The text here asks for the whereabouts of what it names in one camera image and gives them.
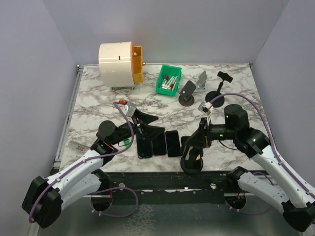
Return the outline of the purple edged phone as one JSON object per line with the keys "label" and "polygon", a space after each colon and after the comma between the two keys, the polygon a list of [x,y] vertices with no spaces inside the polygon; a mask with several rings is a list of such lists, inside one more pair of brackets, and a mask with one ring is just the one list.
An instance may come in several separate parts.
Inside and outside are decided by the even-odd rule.
{"label": "purple edged phone", "polygon": [[167,154],[167,147],[166,147],[166,140],[165,140],[165,133],[160,133],[153,141],[153,155],[154,156],[161,156]]}

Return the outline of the white folding phone stand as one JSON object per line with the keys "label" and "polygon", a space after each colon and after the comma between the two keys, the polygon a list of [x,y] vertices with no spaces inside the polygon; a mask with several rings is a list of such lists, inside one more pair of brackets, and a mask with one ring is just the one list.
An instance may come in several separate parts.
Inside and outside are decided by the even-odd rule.
{"label": "white folding phone stand", "polygon": [[194,93],[204,92],[205,91],[205,84],[208,77],[206,74],[206,71],[204,70],[198,77],[198,80],[196,81],[196,89]]}

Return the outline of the brown base phone stand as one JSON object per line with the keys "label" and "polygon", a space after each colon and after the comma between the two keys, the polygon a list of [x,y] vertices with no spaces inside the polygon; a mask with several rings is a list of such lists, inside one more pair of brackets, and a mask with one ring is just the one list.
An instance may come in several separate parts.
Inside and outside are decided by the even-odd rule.
{"label": "brown base phone stand", "polygon": [[194,104],[193,93],[196,90],[196,85],[188,80],[184,85],[183,89],[179,92],[180,96],[178,98],[179,103],[182,106],[189,107]]}

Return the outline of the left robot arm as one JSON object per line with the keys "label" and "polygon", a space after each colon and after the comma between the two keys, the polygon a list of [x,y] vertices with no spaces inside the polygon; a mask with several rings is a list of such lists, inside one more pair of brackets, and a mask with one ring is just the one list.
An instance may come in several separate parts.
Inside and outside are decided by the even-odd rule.
{"label": "left robot arm", "polygon": [[103,121],[96,133],[96,141],[81,158],[51,176],[37,176],[32,180],[22,202],[29,222],[47,228],[73,202],[90,193],[105,193],[110,182],[100,168],[122,153],[114,146],[127,138],[152,141],[165,131],[163,127],[150,125],[156,120],[156,116],[136,111],[132,121],[127,120],[121,126]]}

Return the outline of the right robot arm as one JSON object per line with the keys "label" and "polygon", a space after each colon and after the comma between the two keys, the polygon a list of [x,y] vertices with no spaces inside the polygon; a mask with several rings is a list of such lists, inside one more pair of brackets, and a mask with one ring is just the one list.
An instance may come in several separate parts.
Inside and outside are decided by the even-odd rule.
{"label": "right robot arm", "polygon": [[224,124],[212,124],[210,117],[200,120],[198,129],[184,143],[182,170],[188,175],[200,173],[203,150],[214,140],[232,140],[237,150],[260,165],[277,186],[237,167],[227,174],[227,189],[250,192],[277,209],[295,230],[309,230],[315,221],[315,188],[285,161],[270,138],[250,127],[248,114],[240,105],[226,106],[224,118]]}

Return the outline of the black phone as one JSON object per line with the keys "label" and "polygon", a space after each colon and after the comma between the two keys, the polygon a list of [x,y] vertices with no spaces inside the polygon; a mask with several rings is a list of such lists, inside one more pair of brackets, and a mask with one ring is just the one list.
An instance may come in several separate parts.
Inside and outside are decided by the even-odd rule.
{"label": "black phone", "polygon": [[151,158],[153,156],[153,149],[151,141],[144,140],[141,137],[136,137],[137,155],[138,158]]}

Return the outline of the black phone stand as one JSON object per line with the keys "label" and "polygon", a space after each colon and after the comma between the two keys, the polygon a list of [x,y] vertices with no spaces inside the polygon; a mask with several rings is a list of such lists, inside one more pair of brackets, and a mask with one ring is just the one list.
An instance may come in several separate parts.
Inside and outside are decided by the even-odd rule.
{"label": "black phone stand", "polygon": [[[225,73],[222,71],[219,71],[217,73],[217,76],[220,77],[222,79],[222,81],[219,83],[217,90],[213,90],[213,91],[206,94],[206,97],[205,97],[206,102],[211,102],[214,98],[221,95],[221,89],[222,89],[224,82],[231,83],[233,81],[233,77],[231,77],[228,73]],[[212,102],[212,105],[215,108],[219,108],[224,104],[224,102],[225,102],[225,98],[222,96],[222,97],[218,98],[217,100],[215,100],[214,102]]]}
{"label": "black phone stand", "polygon": [[187,175],[196,175],[201,172],[203,168],[203,159],[200,157],[198,160],[185,160],[185,158],[182,156],[180,165],[182,170],[187,174]]}

